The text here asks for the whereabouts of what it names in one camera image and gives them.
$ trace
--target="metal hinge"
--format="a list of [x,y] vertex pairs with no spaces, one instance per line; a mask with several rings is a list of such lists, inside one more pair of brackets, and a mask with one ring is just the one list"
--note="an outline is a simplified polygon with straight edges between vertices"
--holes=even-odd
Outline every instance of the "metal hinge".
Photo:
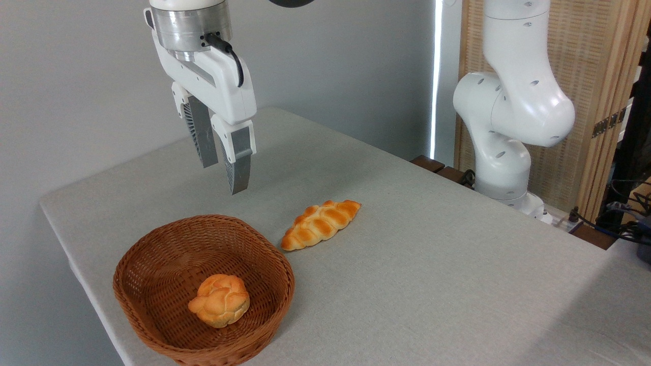
[[606,117],[601,121],[597,122],[592,129],[592,138],[595,138],[611,128],[615,128],[618,124],[622,123],[624,120],[624,114],[626,113],[626,108],[623,108],[621,111]]

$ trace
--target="wooden block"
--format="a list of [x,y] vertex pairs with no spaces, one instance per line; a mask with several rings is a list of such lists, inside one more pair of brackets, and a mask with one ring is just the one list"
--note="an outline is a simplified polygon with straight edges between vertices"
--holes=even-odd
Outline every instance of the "wooden block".
[[445,167],[438,171],[436,174],[444,178],[448,178],[455,183],[461,183],[461,179],[464,177],[464,172],[456,170],[453,167]]
[[445,167],[445,164],[437,162],[436,160],[430,159],[425,155],[420,155],[418,158],[410,161],[411,163],[418,165],[421,168],[425,168],[432,173],[436,173]]
[[610,248],[615,240],[617,240],[616,238],[604,234],[601,231],[597,231],[588,225],[580,225],[572,233],[572,235],[576,236],[579,239],[583,239],[590,244],[600,247],[603,250]]

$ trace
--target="black cable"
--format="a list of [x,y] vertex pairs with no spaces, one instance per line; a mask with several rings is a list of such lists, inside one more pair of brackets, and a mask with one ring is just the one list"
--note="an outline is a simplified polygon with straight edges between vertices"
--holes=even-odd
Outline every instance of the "black cable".
[[633,196],[635,197],[635,202],[639,203],[642,208],[644,208],[645,213],[643,214],[644,216],[649,216],[651,215],[651,204],[650,204],[650,199],[648,195],[641,195],[640,193],[633,192]]
[[238,67],[238,78],[239,78],[238,88],[241,88],[242,85],[244,84],[244,69],[242,68],[242,63],[240,62],[240,58],[235,54],[235,51],[233,51],[233,46],[231,46],[230,43],[226,42],[225,40],[221,39],[219,32],[208,33],[203,37],[204,38],[202,39],[205,39],[209,45],[213,46],[214,48],[217,48],[223,53],[233,56],[233,59],[235,60],[235,65],[237,65]]
[[[594,222],[599,222],[599,220],[602,217],[606,216],[610,212],[611,212],[611,210],[606,208],[605,210],[603,210],[601,215],[597,216],[597,218],[594,220]],[[617,224],[617,223],[600,223],[599,226],[603,227],[606,230],[610,230],[612,232],[621,232],[621,226],[622,225]]]
[[244,84],[244,69],[242,68],[242,63],[240,62],[240,58],[235,54],[235,51],[233,51],[232,48],[230,49],[230,54],[233,55],[235,64],[238,66],[238,76],[240,77],[240,83],[238,84],[238,88],[241,88],[242,85]]
[[642,216],[649,216],[649,215],[648,215],[648,212],[642,212],[642,211],[640,211],[640,210],[638,210],[638,209],[636,209],[636,208],[632,208],[632,207],[631,207],[631,208],[629,208],[628,210],[629,210],[629,211],[636,212],[636,213],[638,213],[638,214],[640,214],[640,215],[642,215]]
[[[649,214],[651,214],[651,204],[650,204],[649,196],[642,196],[642,195],[640,195],[639,193],[635,192],[633,195],[634,195],[634,196],[637,195],[638,197],[636,197],[637,200],[633,200],[630,196],[623,195],[623,194],[621,194],[621,193],[617,190],[617,188],[615,187],[615,183],[616,183],[616,182],[617,182],[617,183],[621,182],[621,183],[647,184],[647,185],[649,185],[649,186],[651,186],[651,183],[646,182],[646,181],[644,181],[644,180],[613,179],[613,180],[611,180],[611,184],[610,184],[611,189],[613,190],[613,192],[615,192],[615,194],[617,194],[617,195],[619,195],[619,196],[621,196],[621,197],[623,197],[623,198],[625,198],[625,199],[627,199],[627,200],[632,200],[632,201],[638,202],[638,203],[639,203],[639,204],[640,204],[640,205],[641,205],[641,206],[642,206],[642,207],[647,211],[647,215],[645,215],[645,216],[649,216]],[[646,198],[646,203],[642,203],[642,202],[639,200],[639,196],[641,196],[641,197],[645,197],[645,198]]]
[[643,234],[644,234],[644,233],[642,232],[642,230],[640,230],[640,229],[638,229],[638,228],[635,228],[635,227],[631,227],[631,228],[629,228],[629,229],[624,229],[623,232],[621,233],[621,235],[624,235],[624,233],[626,233],[626,234],[630,234],[630,235],[632,235],[634,238],[641,238],[641,237],[643,236]]
[[583,216],[581,216],[581,214],[579,214],[579,212],[577,212],[577,211],[575,211],[575,210],[572,210],[572,212],[573,212],[573,213],[574,213],[574,214],[575,214],[579,219],[581,219],[581,221],[583,221],[584,224],[586,224],[586,225],[592,227],[593,229],[595,229],[595,230],[597,230],[597,231],[600,231],[600,232],[602,232],[602,233],[604,233],[604,234],[606,234],[606,235],[610,235],[610,236],[612,236],[613,238],[624,239],[624,240],[628,240],[629,242],[633,242],[633,243],[636,243],[636,244],[642,244],[642,245],[646,245],[646,246],[647,246],[647,245],[651,245],[651,243],[645,243],[645,242],[642,242],[642,241],[640,241],[640,240],[638,240],[638,239],[636,239],[636,238],[629,238],[629,237],[627,237],[627,236],[619,235],[619,234],[617,234],[617,233],[615,233],[615,232],[612,232],[612,231],[610,231],[610,230],[603,229],[603,228],[601,228],[601,227],[599,227],[599,226],[597,226],[597,225],[591,223],[588,219],[584,218]]

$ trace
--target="table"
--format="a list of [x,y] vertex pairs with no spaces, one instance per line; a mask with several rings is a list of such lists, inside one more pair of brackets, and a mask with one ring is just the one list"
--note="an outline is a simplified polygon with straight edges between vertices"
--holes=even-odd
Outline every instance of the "table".
[[280,109],[255,119],[249,189],[202,169],[184,139],[42,198],[126,365],[174,365],[113,296],[140,237],[199,214],[272,243],[305,207],[363,204],[315,247],[273,342],[246,365],[650,365],[651,273],[409,162]]

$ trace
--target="bread roll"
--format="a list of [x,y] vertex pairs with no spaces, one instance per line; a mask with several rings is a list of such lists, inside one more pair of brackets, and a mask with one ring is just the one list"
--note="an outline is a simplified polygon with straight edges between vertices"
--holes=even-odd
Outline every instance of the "bread roll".
[[326,201],[322,206],[310,206],[294,220],[287,230],[281,248],[286,251],[303,249],[332,238],[353,220],[362,205],[351,200]]
[[234,275],[216,274],[201,283],[197,297],[187,308],[209,326],[224,328],[238,321],[249,309],[244,281]]

